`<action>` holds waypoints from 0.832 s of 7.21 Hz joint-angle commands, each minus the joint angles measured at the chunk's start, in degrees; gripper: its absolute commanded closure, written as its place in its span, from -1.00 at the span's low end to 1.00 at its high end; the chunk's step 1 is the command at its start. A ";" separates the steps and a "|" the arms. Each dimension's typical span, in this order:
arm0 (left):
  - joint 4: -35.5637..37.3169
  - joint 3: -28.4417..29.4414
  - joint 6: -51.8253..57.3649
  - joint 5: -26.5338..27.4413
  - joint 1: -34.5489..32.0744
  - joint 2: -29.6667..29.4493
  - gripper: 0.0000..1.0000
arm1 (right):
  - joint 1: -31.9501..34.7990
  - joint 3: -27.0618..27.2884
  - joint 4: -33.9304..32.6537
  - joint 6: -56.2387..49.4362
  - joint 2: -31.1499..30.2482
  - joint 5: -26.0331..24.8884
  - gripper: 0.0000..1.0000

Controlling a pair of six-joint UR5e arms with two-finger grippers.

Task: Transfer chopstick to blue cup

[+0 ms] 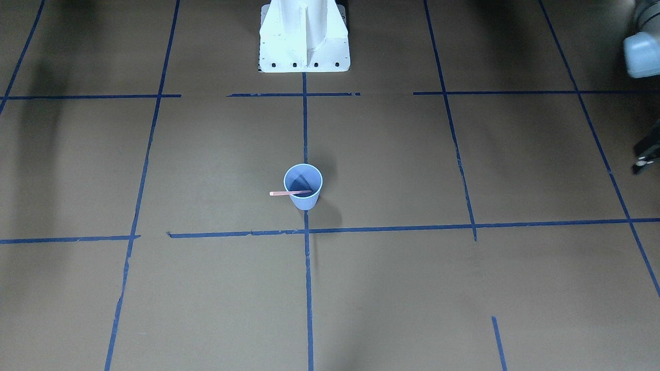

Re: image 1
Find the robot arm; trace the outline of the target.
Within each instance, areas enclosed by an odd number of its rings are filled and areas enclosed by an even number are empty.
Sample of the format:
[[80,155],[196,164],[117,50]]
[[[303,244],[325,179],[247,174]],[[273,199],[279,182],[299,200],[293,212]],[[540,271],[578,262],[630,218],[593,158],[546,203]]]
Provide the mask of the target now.
[[[627,73],[632,78],[657,77],[659,75],[659,1],[638,1],[633,24],[636,33],[624,39],[624,59]],[[658,163],[658,121],[646,136],[634,146],[636,162],[634,175]]]

